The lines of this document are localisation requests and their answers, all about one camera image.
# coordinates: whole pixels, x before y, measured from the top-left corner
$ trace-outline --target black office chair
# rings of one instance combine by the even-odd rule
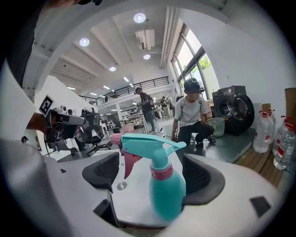
[[[87,144],[92,144],[91,150],[87,153],[87,156],[90,156],[90,153],[97,152],[100,148],[108,148],[111,150],[112,143],[108,142],[107,144],[98,145],[103,137],[104,132],[99,125],[100,115],[93,112],[85,112],[82,114],[82,117],[86,118],[86,123],[82,125],[83,129],[83,140]]]

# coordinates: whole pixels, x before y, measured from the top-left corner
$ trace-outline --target teal spray bottle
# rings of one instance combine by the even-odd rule
[[[186,195],[186,186],[180,175],[174,171],[168,156],[183,147],[186,143],[175,143],[170,140],[148,134],[113,134],[111,141],[117,144],[124,154],[126,179],[134,163],[142,157],[151,159],[150,202],[155,212],[164,220],[172,221],[180,213],[182,199]],[[164,149],[163,144],[171,145]]]

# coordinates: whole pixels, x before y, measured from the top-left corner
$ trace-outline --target green bucket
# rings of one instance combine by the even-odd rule
[[[212,125],[215,137],[221,137],[224,134],[225,129],[225,119],[224,118],[210,118],[208,124]]]

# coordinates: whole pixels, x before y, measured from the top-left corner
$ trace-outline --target black railing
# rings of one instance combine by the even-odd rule
[[[169,84],[168,77],[165,76],[165,77],[155,78],[155,79],[152,79],[149,81],[143,81],[143,82],[134,84],[133,86],[123,87],[123,88],[118,89],[114,92],[110,92],[108,94],[102,95],[102,97],[98,97],[96,99],[86,97],[86,96],[81,96],[81,97],[84,98],[90,104],[92,103],[93,105],[101,105],[101,104],[106,103],[110,100],[117,99],[121,96],[133,94],[137,87],[142,88],[142,90],[146,90],[146,89],[160,87],[160,86],[164,86],[164,85],[168,85],[168,84]]]

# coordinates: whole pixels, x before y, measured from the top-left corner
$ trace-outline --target ceiling light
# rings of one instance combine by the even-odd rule
[[[136,23],[143,23],[146,20],[146,16],[143,13],[138,13],[134,16],[134,21]]]
[[[143,58],[144,58],[145,60],[148,60],[150,57],[151,57],[150,54],[145,54]]]
[[[109,68],[109,71],[111,71],[111,72],[114,72],[114,71],[116,71],[116,67],[113,67],[113,66],[112,66],[112,67],[110,67],[110,68]]]
[[[82,47],[87,47],[89,45],[89,39],[88,38],[82,38],[80,41],[79,41],[79,44],[82,46]]]

